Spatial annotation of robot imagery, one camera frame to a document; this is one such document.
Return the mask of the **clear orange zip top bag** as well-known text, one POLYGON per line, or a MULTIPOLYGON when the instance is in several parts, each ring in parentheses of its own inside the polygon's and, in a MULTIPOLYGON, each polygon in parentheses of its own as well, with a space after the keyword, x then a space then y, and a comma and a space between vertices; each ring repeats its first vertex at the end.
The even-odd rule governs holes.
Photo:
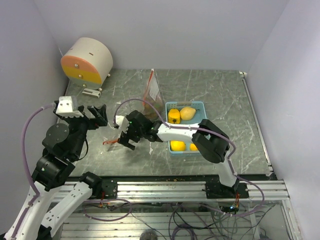
POLYGON ((154 101, 162 100, 163 101, 163 110, 164 110, 164 100, 160 91, 160 86, 157 79, 157 74, 155 69, 152 68, 148 81, 146 83, 146 88, 143 94, 143 100, 148 102, 147 99, 152 99, 154 101))

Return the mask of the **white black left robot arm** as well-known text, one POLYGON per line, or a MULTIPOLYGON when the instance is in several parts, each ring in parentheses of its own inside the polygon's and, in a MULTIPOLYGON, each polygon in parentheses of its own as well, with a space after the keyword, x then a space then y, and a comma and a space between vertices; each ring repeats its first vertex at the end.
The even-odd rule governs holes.
POLYGON ((102 179, 92 172, 82 174, 71 192, 50 208, 55 195, 66 183, 74 162, 81 160, 83 146, 88 145, 87 132, 108 125, 106 105, 88 106, 92 118, 84 113, 84 106, 52 104, 54 113, 67 123, 52 125, 42 141, 42 157, 37 161, 28 180, 30 189, 11 228, 0 236, 2 240, 51 240, 64 221, 88 199, 102 196, 102 179))

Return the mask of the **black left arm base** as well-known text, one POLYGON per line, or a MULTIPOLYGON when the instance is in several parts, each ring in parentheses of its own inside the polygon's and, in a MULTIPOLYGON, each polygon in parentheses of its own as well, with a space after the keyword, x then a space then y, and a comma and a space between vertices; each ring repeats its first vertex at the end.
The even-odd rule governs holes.
POLYGON ((89 200, 115 199, 117 197, 118 185, 111 178, 100 177, 88 171, 80 176, 79 181, 84 182, 92 189, 89 200))

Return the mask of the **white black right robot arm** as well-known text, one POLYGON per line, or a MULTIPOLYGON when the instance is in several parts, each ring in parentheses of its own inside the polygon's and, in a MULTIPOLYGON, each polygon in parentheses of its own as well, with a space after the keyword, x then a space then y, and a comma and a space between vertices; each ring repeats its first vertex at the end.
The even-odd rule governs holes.
POLYGON ((194 124, 173 124, 163 119, 152 122, 134 110, 126 116, 115 115, 113 123, 121 131, 118 143, 131 150, 135 146, 130 141, 138 143, 141 139, 159 143, 180 141, 194 144, 201 156, 215 165, 221 194, 231 198, 238 192, 240 180, 231 162, 236 145, 210 120, 203 119, 194 124))

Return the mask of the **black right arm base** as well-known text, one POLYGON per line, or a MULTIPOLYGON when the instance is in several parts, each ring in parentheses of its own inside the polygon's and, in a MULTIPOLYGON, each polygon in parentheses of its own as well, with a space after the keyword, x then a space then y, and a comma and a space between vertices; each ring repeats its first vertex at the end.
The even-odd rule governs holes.
POLYGON ((249 198, 246 183, 236 182, 234 186, 228 187, 218 181, 206 182, 204 189, 207 199, 247 199, 249 198))

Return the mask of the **orange fruit left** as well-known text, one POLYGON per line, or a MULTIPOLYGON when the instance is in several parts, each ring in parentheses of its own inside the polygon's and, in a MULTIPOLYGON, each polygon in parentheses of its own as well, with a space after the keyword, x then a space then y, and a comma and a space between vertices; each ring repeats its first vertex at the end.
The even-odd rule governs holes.
POLYGON ((173 152, 183 152, 186 150, 186 144, 183 141, 170 141, 170 149, 173 152))

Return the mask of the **orange fruit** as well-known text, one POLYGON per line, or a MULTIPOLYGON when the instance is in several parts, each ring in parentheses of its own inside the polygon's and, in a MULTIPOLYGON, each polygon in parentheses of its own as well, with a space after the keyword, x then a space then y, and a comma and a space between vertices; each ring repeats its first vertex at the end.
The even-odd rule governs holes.
POLYGON ((190 146, 189 146, 189 150, 190 151, 198 151, 198 148, 194 143, 191 143, 190 146))
POLYGON ((170 149, 173 152, 183 152, 186 150, 186 144, 183 141, 170 141, 170 149))

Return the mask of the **cream cylindrical drawer box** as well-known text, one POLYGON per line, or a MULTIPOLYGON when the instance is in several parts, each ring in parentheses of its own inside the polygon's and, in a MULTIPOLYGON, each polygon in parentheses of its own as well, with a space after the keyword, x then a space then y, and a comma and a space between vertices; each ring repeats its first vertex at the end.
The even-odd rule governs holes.
POLYGON ((61 58, 60 64, 74 84, 97 90, 110 75, 114 61, 110 50, 103 43, 81 37, 61 58))

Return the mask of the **yellow bell pepper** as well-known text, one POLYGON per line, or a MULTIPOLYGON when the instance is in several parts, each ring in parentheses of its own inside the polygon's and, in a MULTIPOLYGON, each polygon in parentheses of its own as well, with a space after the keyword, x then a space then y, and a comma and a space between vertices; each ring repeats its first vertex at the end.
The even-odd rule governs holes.
POLYGON ((180 124, 181 114, 180 111, 176 108, 172 108, 168 111, 167 122, 170 124, 180 124))

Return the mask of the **orange fruit right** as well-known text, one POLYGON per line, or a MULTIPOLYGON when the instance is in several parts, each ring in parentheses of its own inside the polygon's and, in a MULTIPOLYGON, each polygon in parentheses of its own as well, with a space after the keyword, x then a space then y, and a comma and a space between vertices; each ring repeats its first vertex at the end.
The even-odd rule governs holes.
POLYGON ((191 143, 190 146, 189 146, 189 150, 190 151, 198 151, 198 148, 194 143, 191 143))

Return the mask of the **yellow lemon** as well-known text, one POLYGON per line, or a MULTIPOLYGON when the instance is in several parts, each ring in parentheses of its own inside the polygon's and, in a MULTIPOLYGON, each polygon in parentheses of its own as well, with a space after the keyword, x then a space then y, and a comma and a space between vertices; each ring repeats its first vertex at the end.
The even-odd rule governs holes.
POLYGON ((183 121, 190 121, 195 116, 196 111, 197 110, 193 107, 189 107, 189 106, 183 107, 180 110, 180 118, 183 121))

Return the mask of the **light blue plastic basket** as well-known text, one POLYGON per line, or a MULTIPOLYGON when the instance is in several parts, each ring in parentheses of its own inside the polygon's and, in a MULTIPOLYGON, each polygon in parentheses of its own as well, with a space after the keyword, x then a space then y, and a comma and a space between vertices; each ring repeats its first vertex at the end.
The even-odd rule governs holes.
MULTIPOLYGON (((207 119, 205 105, 202 101, 168 101, 165 103, 165 120, 169 120, 169 111, 171 109, 182 110, 184 107, 191 107, 195 109, 195 115, 191 120, 180 120, 180 124, 182 125, 191 125, 200 123, 203 119, 207 119)), ((200 156, 200 152, 198 150, 191 150, 190 145, 192 143, 185 143, 185 151, 173 151, 170 143, 168 143, 168 151, 173 157, 178 156, 200 156)))

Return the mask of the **white corner clip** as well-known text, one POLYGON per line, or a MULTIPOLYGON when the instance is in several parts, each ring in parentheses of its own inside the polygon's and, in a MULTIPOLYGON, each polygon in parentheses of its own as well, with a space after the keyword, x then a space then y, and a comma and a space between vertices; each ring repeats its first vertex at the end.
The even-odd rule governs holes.
POLYGON ((244 78, 246 78, 246 77, 247 77, 247 73, 246 73, 246 72, 239 71, 239 74, 240 74, 241 76, 243 76, 244 78))

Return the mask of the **small white metal bracket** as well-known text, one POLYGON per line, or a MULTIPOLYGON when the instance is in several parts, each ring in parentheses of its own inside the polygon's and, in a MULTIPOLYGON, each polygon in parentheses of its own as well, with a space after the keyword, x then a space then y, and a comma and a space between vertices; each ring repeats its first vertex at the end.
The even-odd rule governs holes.
POLYGON ((89 88, 84 88, 82 90, 82 94, 86 96, 91 96, 95 98, 100 98, 101 92, 99 90, 94 90, 94 89, 89 89, 89 88))

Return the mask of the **aluminium rail frame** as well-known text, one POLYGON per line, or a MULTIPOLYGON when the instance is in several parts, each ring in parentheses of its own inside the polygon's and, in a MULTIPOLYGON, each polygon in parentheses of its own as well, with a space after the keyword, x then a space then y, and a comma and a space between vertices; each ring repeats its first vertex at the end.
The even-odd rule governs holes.
MULTIPOLYGON (((51 240, 293 240, 290 196, 282 180, 247 184, 249 198, 207 199, 212 178, 112 179, 115 199, 87 199, 51 240)), ((72 190, 68 181, 53 208, 72 190)))

